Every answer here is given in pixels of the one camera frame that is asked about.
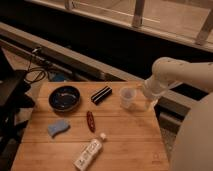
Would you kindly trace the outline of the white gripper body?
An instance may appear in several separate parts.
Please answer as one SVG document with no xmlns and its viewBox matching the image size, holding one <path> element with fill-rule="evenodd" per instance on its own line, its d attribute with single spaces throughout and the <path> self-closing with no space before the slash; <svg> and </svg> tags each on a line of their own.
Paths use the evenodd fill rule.
<svg viewBox="0 0 213 171">
<path fill-rule="evenodd" d="M 142 91 L 147 99 L 157 100 L 164 93 L 164 88 L 154 76 L 151 76 L 144 81 Z"/>
</svg>

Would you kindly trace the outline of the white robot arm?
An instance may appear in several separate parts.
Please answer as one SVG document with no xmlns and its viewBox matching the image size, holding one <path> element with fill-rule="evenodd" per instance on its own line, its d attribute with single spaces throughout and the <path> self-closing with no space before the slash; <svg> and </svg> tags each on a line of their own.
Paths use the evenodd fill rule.
<svg viewBox="0 0 213 171">
<path fill-rule="evenodd" d="M 171 152 L 169 171 L 213 171 L 213 62 L 160 57 L 142 91 L 149 100 L 187 84 L 207 93 L 184 116 Z"/>
</svg>

